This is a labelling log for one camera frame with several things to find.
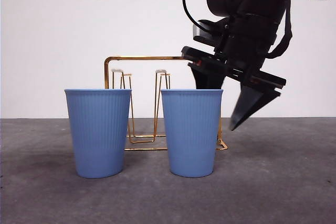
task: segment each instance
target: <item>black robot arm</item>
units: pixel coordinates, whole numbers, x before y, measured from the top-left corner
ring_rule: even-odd
[[[188,17],[185,0],[184,8]],[[290,0],[207,0],[218,22],[194,23],[194,40],[214,47],[214,54],[184,47],[182,56],[191,61],[197,89],[220,89],[225,77],[240,82],[241,93],[232,113],[234,130],[253,113],[280,96],[286,80],[260,69],[265,59],[281,56],[292,38]],[[272,52],[278,26],[286,13],[285,35]]]

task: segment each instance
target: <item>blue cup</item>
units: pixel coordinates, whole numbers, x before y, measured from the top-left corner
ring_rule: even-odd
[[[161,90],[170,170],[203,177],[214,168],[222,90]]]
[[[130,89],[66,89],[76,171],[103,178],[122,171]]]

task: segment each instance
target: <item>black cable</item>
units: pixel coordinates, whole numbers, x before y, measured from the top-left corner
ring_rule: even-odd
[[[284,54],[284,52],[289,47],[290,40],[293,37],[292,24],[290,21],[290,6],[291,0],[286,0],[286,23],[285,23],[285,34],[277,45],[277,47],[270,53],[263,55],[267,59],[274,59]]]
[[[186,3],[185,3],[185,0],[182,0],[182,3],[183,3],[183,8],[184,8],[184,11],[185,11],[186,15],[187,15],[188,18],[191,20],[191,22],[194,23],[195,26],[197,26],[199,29],[201,29],[201,30],[203,30],[203,31],[205,31],[205,32],[207,32],[207,33],[213,33],[212,31],[210,31],[210,30],[204,28],[203,26],[201,26],[199,23],[197,23],[197,22],[193,19],[193,17],[192,17],[192,16],[190,15],[190,13],[188,12],[187,5],[186,5]]]

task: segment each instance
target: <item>gray floor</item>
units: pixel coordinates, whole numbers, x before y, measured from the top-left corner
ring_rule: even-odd
[[[2,223],[336,223],[336,118],[227,123],[210,176],[171,174],[161,151],[126,152],[123,172],[84,179],[68,120],[2,120]]]

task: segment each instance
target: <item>white wall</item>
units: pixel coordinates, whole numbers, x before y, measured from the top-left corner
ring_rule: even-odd
[[[181,0],[1,1],[2,118],[67,117],[64,88],[103,88],[108,56],[179,56],[184,45],[212,51],[192,41]],[[187,3],[195,19],[219,19],[208,11],[206,0]],[[334,0],[292,1],[292,43],[263,68],[288,84],[281,98],[255,116],[336,116],[335,17]],[[140,69],[167,68],[173,72],[173,87],[194,87],[185,65],[120,64],[137,73],[137,117],[152,117],[152,84],[140,81],[138,76],[147,78]],[[230,116],[239,85],[226,80],[224,89],[223,116]]]

